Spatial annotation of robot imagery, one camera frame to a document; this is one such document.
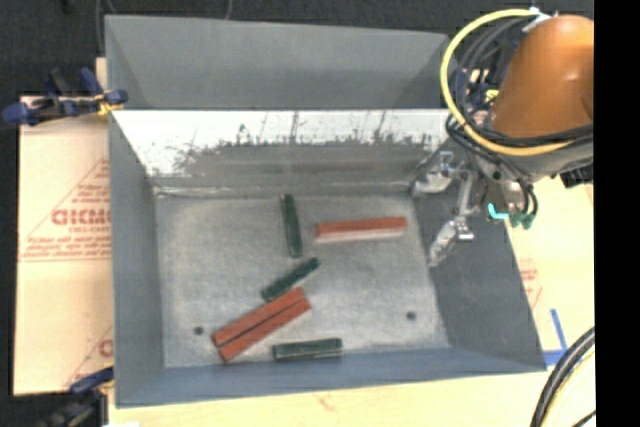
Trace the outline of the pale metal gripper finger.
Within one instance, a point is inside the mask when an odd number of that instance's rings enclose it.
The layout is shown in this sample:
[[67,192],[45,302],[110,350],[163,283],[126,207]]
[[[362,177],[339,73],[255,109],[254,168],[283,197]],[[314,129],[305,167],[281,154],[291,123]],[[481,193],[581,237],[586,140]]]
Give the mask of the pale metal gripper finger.
[[445,222],[430,244],[427,265],[437,267],[444,261],[457,243],[470,243],[475,240],[467,217],[454,217]]
[[455,153],[439,150],[418,165],[410,191],[413,196],[436,194],[444,191],[455,175]]

